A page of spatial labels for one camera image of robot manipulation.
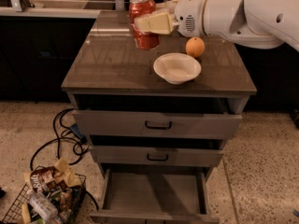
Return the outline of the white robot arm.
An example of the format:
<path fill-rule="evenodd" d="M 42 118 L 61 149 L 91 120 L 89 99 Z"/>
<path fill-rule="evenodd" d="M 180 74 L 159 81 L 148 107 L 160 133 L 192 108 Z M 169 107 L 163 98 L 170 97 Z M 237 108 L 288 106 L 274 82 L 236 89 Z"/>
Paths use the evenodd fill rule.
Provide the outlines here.
<path fill-rule="evenodd" d="M 134 19 L 136 29 L 186 37 L 220 36 L 238 45 L 299 50 L 299 0 L 170 0 Z"/>

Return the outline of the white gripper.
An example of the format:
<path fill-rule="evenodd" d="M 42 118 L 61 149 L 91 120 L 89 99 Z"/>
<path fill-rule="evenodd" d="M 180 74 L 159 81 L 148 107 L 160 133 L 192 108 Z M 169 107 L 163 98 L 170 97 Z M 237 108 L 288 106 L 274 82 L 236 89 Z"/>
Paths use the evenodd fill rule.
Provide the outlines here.
<path fill-rule="evenodd" d="M 157 11 L 135 18 L 135 27 L 143 34 L 158 35 L 169 35 L 177 27 L 186 37 L 201 37 L 205 35 L 206 2 L 207 0 L 164 0 L 156 4 Z"/>

